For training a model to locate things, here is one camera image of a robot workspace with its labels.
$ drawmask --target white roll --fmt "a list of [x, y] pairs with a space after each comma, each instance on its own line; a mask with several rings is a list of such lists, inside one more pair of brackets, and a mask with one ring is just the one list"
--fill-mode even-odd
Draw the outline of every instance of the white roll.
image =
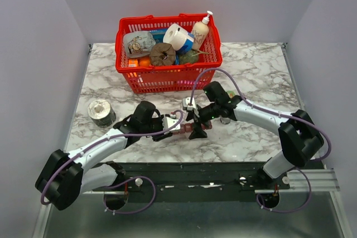
[[194, 36], [174, 23], [167, 29], [163, 37], [163, 42], [171, 44], [173, 49], [178, 53], [185, 54], [192, 49]]

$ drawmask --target lotion bottle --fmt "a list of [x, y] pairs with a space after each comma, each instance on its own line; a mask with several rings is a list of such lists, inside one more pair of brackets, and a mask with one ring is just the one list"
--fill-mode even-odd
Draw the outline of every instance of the lotion bottle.
[[210, 16], [213, 15], [211, 11], [207, 11], [207, 16], [202, 19], [201, 22], [196, 22], [192, 28], [191, 34], [195, 37], [194, 44], [192, 46], [193, 50], [199, 50], [203, 41], [205, 41], [206, 36], [210, 29], [208, 28], [208, 22], [210, 21]]

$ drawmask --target screw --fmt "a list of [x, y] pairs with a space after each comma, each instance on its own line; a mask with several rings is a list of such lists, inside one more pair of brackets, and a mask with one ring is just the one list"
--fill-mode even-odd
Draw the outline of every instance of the screw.
[[141, 178], [137, 178], [137, 179], [135, 180], [135, 185], [138, 186], [138, 187], [140, 187], [141, 185], [143, 185], [143, 180], [142, 180]]
[[289, 183], [290, 183], [290, 179], [285, 176], [285, 177], [282, 178], [282, 182], [283, 182], [284, 184], [289, 184]]

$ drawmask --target red basket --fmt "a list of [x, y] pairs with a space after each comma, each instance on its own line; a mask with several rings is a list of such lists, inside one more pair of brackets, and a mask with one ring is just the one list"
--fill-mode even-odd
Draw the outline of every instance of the red basket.
[[[219, 67], [222, 64], [220, 52], [220, 39], [218, 30], [214, 25], [213, 18], [209, 21], [209, 34], [200, 50], [210, 54], [200, 54], [199, 61], [195, 64], [128, 67], [128, 58], [125, 53], [123, 36], [126, 33], [141, 30], [156, 30], [168, 28], [177, 23], [188, 32], [192, 26], [201, 21], [206, 14], [180, 14], [173, 17], [153, 17], [152, 15], [137, 18], [122, 18], [119, 23], [119, 32], [115, 41], [115, 53], [117, 60], [115, 68], [123, 74], [134, 93], [153, 93], [165, 91], [192, 90], [198, 75], [204, 70]], [[197, 84], [197, 89], [207, 85], [214, 75], [214, 71], [205, 73]]]

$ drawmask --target marble countertop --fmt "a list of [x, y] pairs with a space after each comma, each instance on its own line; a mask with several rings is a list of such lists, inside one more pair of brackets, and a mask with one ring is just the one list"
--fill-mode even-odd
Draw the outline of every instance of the marble countertop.
[[[230, 72], [246, 97], [281, 111], [295, 111], [298, 100], [279, 44], [223, 43], [222, 69]], [[225, 90], [234, 90], [230, 80], [216, 72], [213, 81]], [[109, 128], [99, 128], [87, 114], [95, 99], [108, 100], [117, 113], [117, 121], [132, 114], [142, 100], [152, 103], [163, 113], [181, 109], [181, 99], [190, 91], [154, 94], [132, 93], [122, 74], [115, 69], [113, 43], [96, 43], [88, 63], [78, 107], [66, 151], [79, 148], [99, 138]], [[195, 93], [196, 103], [208, 104], [202, 90]], [[118, 162], [229, 162], [266, 161], [281, 150], [279, 138], [265, 129], [244, 122], [223, 125], [212, 121], [207, 139], [188, 140], [188, 134], [174, 135], [154, 143], [142, 138], [127, 149], [112, 154], [105, 161]]]

